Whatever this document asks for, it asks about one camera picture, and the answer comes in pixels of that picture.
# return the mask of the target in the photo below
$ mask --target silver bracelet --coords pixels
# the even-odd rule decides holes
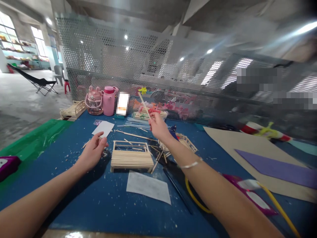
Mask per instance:
[[[197,165],[198,164],[198,162],[197,161],[195,161],[195,162],[193,162],[192,164],[190,164],[190,165],[185,165],[185,166],[182,166],[182,167],[180,167],[181,169],[189,169],[189,168],[191,168],[191,167],[194,167],[195,165]]]

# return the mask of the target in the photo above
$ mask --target white paper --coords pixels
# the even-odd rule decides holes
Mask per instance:
[[[139,193],[171,205],[167,183],[137,172],[129,172],[126,191]]]
[[[103,135],[102,137],[107,137],[109,135],[109,133],[111,132],[112,128],[113,128],[114,124],[107,122],[107,121],[102,121],[97,128],[92,132],[93,135],[97,134],[98,132],[103,131]]]

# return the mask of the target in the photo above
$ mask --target pink kettle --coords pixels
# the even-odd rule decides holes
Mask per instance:
[[[89,92],[86,94],[85,104],[87,106],[88,113],[91,115],[100,115],[103,113],[102,109],[102,91],[99,87],[96,90],[92,86],[89,86]]]
[[[105,86],[103,91],[103,114],[112,116],[115,110],[115,96],[119,89],[117,87]]]

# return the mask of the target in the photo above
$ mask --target blue table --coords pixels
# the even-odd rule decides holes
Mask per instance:
[[[56,175],[70,168],[82,152],[82,146],[92,137],[95,119],[114,123],[114,130],[121,130],[145,137],[150,132],[137,128],[117,127],[124,120],[106,116],[91,116],[85,112],[53,143],[28,170],[7,190],[0,201],[0,210],[43,185]],[[176,124],[177,132],[185,134],[197,147],[201,156],[215,170],[236,175],[243,179],[253,178],[230,155],[228,155],[206,132],[195,125],[167,121]],[[109,150],[113,140],[146,142],[145,139],[111,132],[108,136]],[[48,220],[52,229],[87,230],[108,233],[127,233],[162,237],[218,237],[226,236],[222,225],[212,215],[202,212],[188,199],[194,215],[190,215],[183,202],[158,164],[153,175],[167,182],[171,205],[126,192],[128,173],[111,173],[109,157],[102,159],[94,170],[85,175],[52,212]],[[258,194],[274,207],[264,191]],[[309,226],[307,219],[316,211],[315,204],[275,194],[276,199],[288,214],[301,234]],[[292,234],[284,219],[279,215],[270,218],[285,234]]]

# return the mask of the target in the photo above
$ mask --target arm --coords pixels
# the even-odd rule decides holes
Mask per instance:
[[[150,116],[153,117],[149,120],[153,135],[167,146],[180,167],[200,161],[172,137],[158,113]],[[283,237],[250,200],[205,162],[182,171],[230,237]]]
[[[99,161],[107,138],[99,132],[86,145],[77,162],[43,186],[0,212],[0,237],[33,237],[72,186]]]

